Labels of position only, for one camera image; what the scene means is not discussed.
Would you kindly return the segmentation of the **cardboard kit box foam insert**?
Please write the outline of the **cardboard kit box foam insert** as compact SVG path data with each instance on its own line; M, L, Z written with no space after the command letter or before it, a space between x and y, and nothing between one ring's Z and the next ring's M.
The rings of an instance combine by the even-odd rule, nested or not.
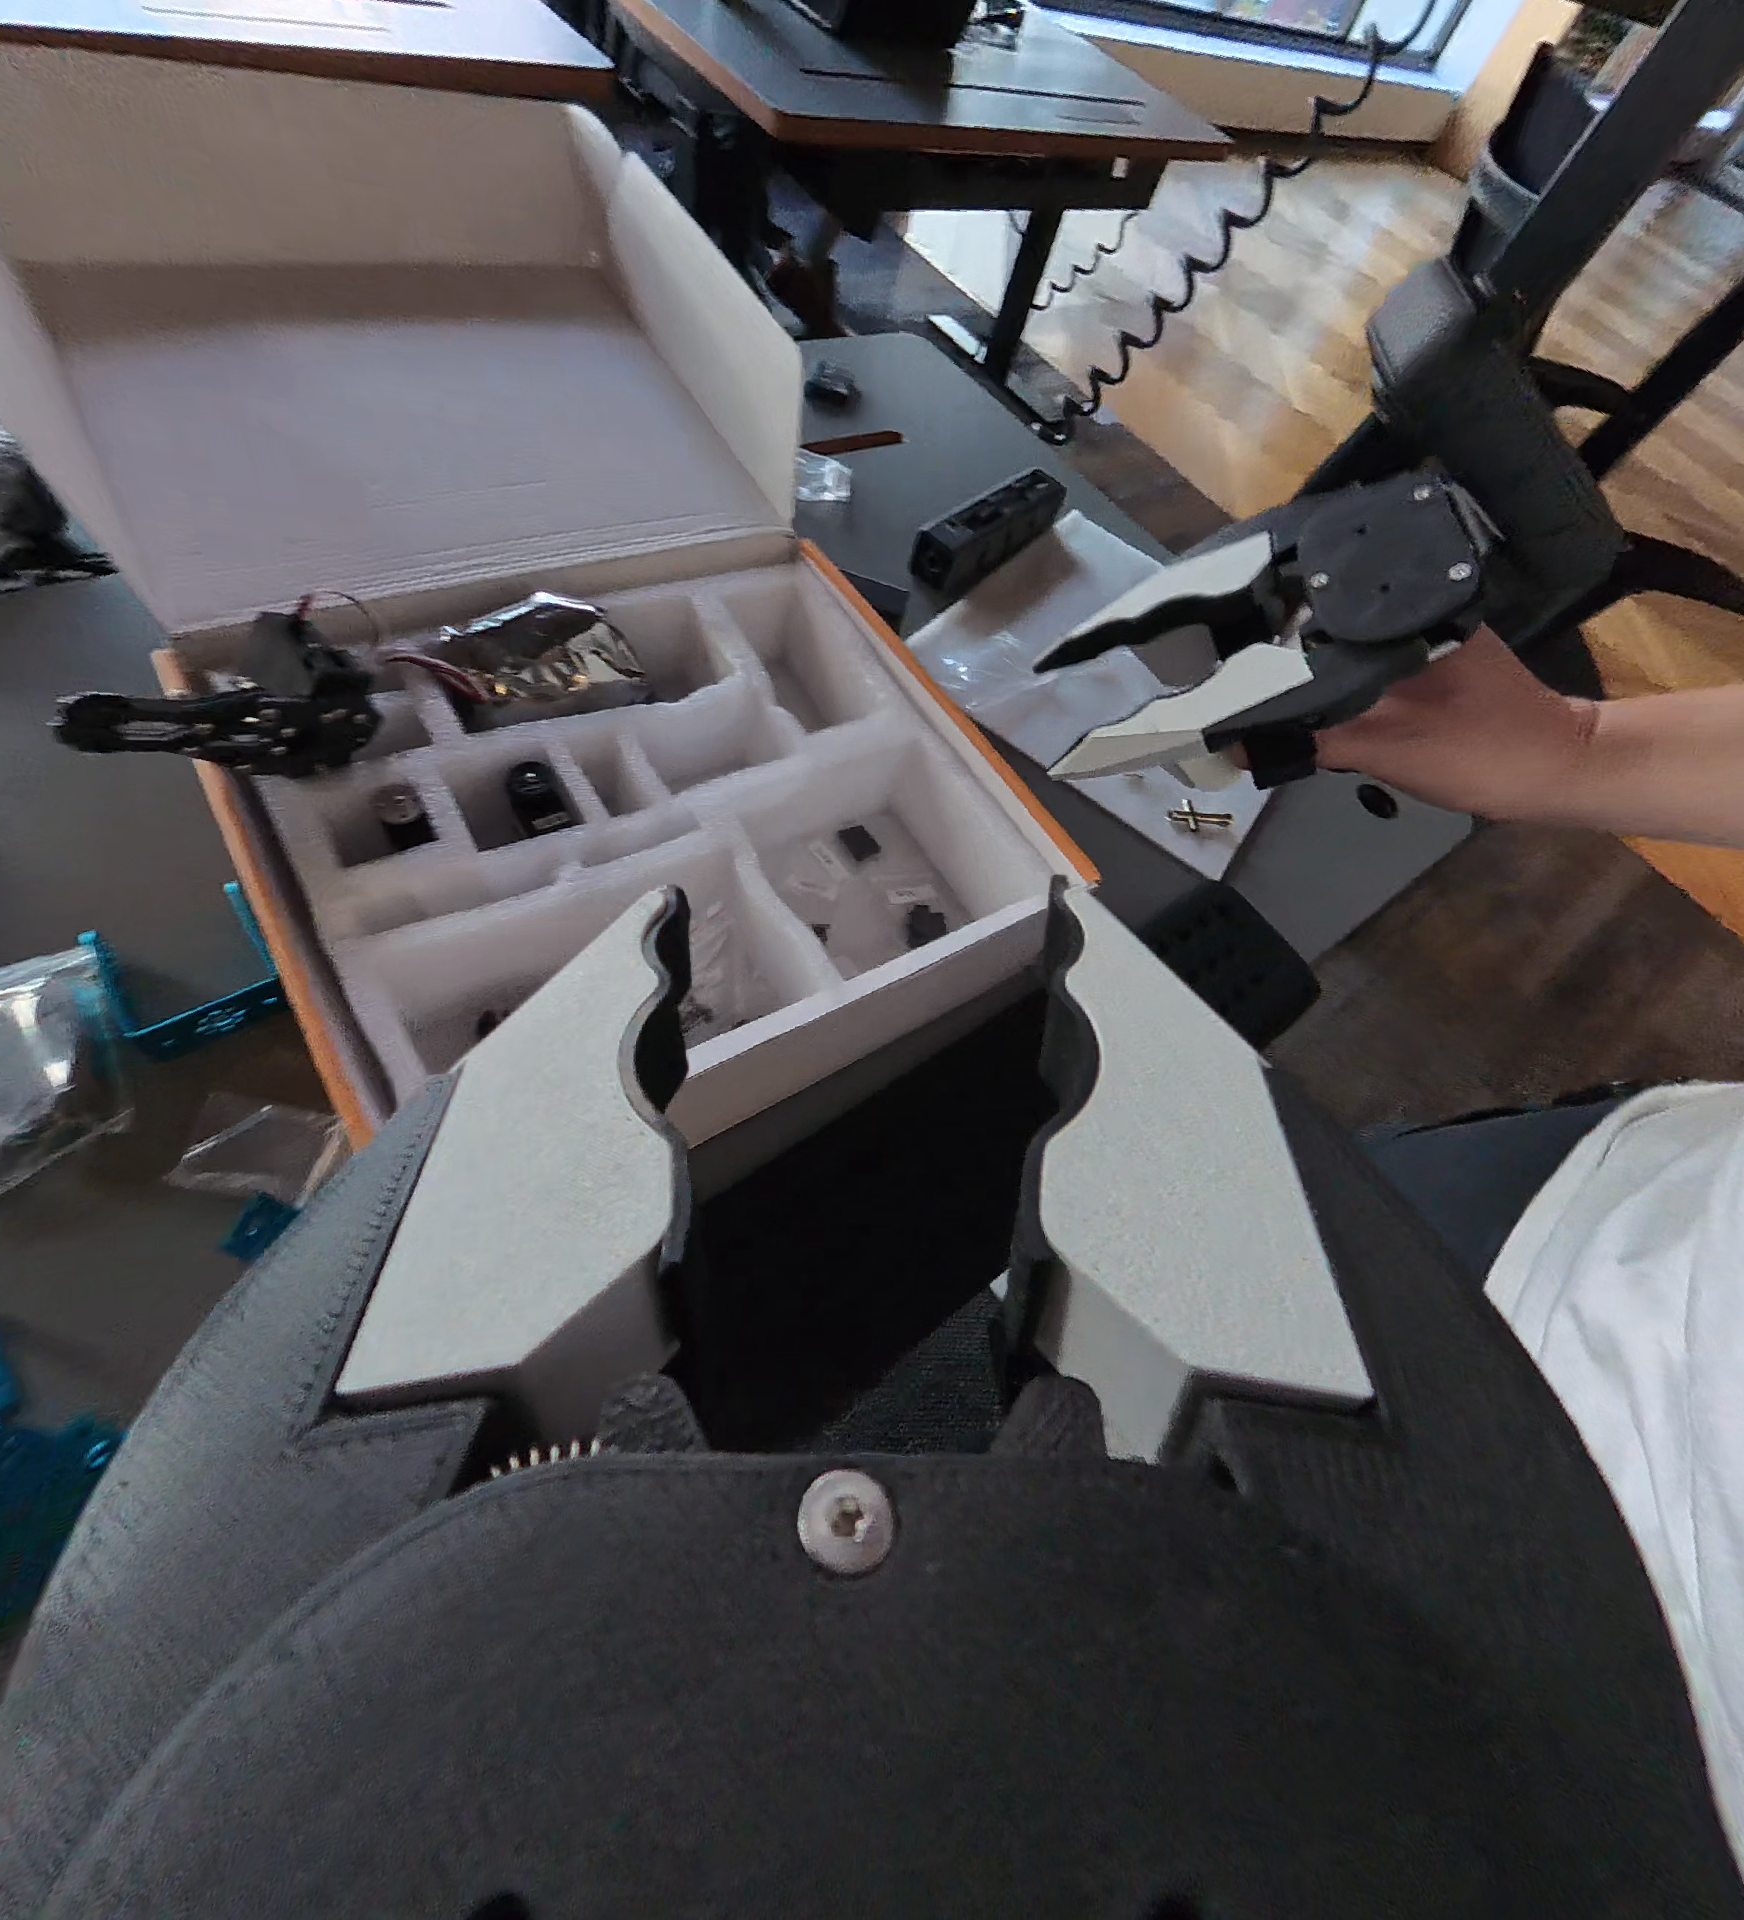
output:
M305 596L369 663L353 764L200 770L353 1139L660 886L733 909L758 971L754 1019L690 1049L702 1146L985 1020L1051 880L1095 880L796 536L799 357L582 108L0 42L0 425L164 686ZM415 656L535 591L598 604L653 701L469 725ZM518 836L524 757L579 826ZM438 842L351 864L385 782ZM909 950L905 901L949 935Z

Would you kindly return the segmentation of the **large clear plastic sheet bag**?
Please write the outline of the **large clear plastic sheet bag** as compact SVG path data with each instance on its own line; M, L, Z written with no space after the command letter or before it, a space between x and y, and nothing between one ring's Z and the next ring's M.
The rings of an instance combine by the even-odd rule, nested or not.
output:
M1035 671L1046 648L1159 568L1159 561L1071 511L911 637L911 649L969 718L1051 765L1093 727L1166 693L1127 648L1048 675Z

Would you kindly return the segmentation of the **grey desk with slot cutout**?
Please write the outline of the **grey desk with slot cutout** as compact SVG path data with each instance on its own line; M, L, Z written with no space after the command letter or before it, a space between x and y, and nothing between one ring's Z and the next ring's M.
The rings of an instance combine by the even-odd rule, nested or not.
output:
M541 3L0 3L0 42L602 105L615 70Z

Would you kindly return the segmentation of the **black rectangular battery holder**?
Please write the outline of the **black rectangular battery holder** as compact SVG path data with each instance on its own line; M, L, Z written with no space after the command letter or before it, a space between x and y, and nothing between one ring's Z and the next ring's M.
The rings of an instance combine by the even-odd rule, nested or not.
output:
M956 601L1042 539L1067 503L1060 479L1028 469L922 526L909 572L943 601Z

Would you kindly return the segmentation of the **dark desk with wooden edge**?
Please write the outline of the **dark desk with wooden edge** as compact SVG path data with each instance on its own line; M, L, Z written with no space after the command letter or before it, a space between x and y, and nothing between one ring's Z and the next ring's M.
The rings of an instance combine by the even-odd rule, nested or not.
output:
M695 134L690 212L796 335L844 334L837 248L918 212L1025 214L985 335L933 319L954 364L1023 420L1014 360L1063 219L1143 212L1175 164L1230 139L1131 66L1028 7L1011 47L944 51L834 36L799 5L608 5L622 82L668 89Z

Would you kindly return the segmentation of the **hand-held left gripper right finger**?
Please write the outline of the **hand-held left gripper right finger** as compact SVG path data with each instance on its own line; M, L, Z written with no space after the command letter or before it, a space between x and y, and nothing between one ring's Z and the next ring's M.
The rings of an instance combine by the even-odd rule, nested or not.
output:
M1140 938L1054 883L1011 1354L1088 1389L1109 1456L1181 1456L1206 1403L1374 1404L1267 1069Z

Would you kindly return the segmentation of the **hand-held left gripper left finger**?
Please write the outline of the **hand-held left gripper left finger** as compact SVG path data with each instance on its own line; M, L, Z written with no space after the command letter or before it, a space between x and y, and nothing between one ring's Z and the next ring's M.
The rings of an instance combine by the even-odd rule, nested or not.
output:
M493 1398L545 1442L597 1430L660 1374L691 1231L690 902L638 898L461 1061L371 1296L339 1404Z

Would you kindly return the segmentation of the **silver foil bag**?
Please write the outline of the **silver foil bag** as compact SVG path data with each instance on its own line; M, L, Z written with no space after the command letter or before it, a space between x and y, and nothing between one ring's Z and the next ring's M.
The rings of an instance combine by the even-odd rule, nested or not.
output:
M653 701L626 636L589 601L535 591L454 627L415 656L466 723L498 725L615 712Z

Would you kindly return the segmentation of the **flat clear plastic bag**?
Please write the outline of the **flat clear plastic bag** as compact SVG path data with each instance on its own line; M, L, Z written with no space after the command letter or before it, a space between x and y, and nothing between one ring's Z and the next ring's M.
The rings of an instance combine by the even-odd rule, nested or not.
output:
M213 1093L164 1184L200 1196L268 1200L300 1210L348 1159L350 1141L327 1113Z

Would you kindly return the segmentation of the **small cylindrical motor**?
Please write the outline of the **small cylindrical motor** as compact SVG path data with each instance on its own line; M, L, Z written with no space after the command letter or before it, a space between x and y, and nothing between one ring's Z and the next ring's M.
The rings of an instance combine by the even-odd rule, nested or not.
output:
M360 803L351 864L377 863L437 842L438 830L421 788L412 782L385 782L371 788Z

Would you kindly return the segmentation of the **person's right forearm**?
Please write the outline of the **person's right forearm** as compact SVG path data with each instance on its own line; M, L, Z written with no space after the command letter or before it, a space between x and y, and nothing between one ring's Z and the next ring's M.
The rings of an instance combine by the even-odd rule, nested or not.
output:
M1744 686L1603 703L1585 755L1588 823L1744 852Z

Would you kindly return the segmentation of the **black desk frame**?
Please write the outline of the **black desk frame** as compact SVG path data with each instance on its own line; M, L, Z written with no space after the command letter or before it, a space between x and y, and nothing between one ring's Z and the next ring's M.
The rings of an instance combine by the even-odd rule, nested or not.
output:
M1580 134L1532 212L1476 277L1485 337L1527 354L1565 288L1673 164L1744 66L1744 3L1685 3L1610 108ZM1603 479L1652 436L1744 343L1744 277L1677 337L1669 354L1580 445Z

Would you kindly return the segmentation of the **person's white shirt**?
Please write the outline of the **person's white shirt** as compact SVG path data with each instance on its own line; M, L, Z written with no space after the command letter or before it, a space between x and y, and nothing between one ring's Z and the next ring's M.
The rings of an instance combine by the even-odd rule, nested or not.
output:
M1487 1297L1628 1522L1744 1879L1744 1082L1655 1089L1598 1121Z

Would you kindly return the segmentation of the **small bag of screws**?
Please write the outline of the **small bag of screws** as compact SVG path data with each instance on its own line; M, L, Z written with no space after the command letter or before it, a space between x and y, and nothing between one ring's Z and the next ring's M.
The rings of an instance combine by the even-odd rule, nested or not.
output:
M693 1049L754 1019L758 971L737 912L719 901L690 909L690 988L677 1014Z

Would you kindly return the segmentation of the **person's right hand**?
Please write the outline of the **person's right hand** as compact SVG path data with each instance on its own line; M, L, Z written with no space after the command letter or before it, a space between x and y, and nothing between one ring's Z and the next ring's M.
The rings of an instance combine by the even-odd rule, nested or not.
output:
M1600 705L1560 693L1481 629L1368 709L1316 734L1316 765L1488 820L1542 820L1571 793Z

